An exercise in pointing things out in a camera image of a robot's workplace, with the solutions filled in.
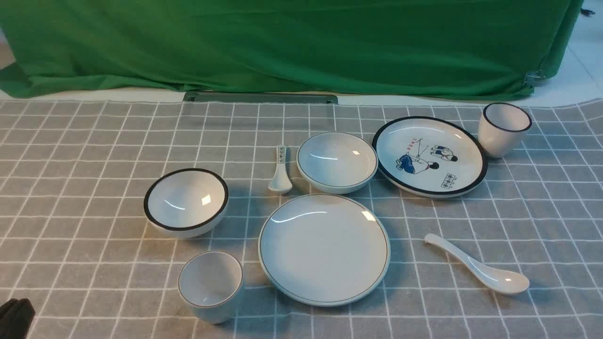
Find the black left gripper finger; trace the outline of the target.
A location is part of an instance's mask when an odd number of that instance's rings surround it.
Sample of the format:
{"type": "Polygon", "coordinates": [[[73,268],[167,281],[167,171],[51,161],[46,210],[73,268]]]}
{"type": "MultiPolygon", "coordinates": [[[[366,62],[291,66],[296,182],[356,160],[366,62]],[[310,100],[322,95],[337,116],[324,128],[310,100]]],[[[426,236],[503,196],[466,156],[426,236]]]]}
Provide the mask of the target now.
{"type": "Polygon", "coordinates": [[[25,339],[35,315],[30,299],[9,299],[0,307],[0,338],[25,339]]]}

